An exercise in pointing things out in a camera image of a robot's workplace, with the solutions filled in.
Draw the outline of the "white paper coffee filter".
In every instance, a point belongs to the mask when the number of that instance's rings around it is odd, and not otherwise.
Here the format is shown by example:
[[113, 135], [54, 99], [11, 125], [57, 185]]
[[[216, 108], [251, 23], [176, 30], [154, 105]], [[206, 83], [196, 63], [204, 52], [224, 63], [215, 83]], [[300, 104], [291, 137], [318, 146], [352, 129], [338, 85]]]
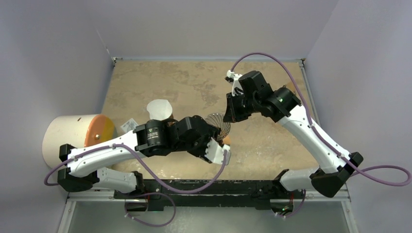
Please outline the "white paper coffee filter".
[[156, 99], [149, 102], [146, 106], [151, 120], [165, 120], [173, 118], [172, 105], [168, 100]]

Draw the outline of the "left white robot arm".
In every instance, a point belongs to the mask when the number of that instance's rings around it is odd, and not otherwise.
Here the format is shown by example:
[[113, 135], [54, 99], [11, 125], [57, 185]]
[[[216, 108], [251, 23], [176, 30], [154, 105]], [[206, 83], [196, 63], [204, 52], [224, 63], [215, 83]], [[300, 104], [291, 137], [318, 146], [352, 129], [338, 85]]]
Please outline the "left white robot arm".
[[151, 119], [122, 136], [85, 148], [70, 144], [60, 147], [57, 185], [68, 192], [82, 192], [93, 187], [108, 188], [130, 195], [143, 196], [142, 174], [109, 169], [110, 165], [133, 158], [141, 161], [152, 156], [167, 156], [186, 151], [208, 163], [227, 165], [230, 146], [218, 139], [221, 129], [200, 116], [175, 119]]

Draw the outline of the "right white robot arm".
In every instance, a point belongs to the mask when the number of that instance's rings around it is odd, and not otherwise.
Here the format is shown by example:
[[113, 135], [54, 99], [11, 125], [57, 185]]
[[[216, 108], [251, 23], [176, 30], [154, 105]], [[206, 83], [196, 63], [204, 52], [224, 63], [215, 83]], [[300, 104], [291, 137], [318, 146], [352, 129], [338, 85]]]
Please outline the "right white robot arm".
[[332, 198], [355, 171], [348, 162], [359, 166], [363, 161], [358, 152], [350, 153], [337, 145], [323, 129], [315, 134], [317, 123], [307, 115], [300, 99], [285, 86], [272, 90], [262, 73], [255, 70], [244, 75], [229, 70], [225, 80], [232, 85], [232, 90], [226, 95], [224, 122], [241, 122], [253, 113], [260, 113], [288, 130], [318, 163], [314, 168], [283, 170], [274, 179], [276, 196], [283, 198], [294, 190], [314, 189]]

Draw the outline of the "smoked glass dripper cone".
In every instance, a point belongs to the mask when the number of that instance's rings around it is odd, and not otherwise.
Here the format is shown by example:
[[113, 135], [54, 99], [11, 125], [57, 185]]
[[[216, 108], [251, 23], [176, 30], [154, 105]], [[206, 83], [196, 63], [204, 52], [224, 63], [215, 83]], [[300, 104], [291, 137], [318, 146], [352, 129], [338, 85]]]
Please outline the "smoked glass dripper cone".
[[223, 121], [223, 114], [220, 113], [212, 113], [209, 114], [206, 118], [205, 121], [212, 126], [215, 126], [220, 129], [220, 132], [218, 133], [216, 140], [221, 141], [225, 139], [231, 130], [231, 125], [229, 122], [224, 122]]

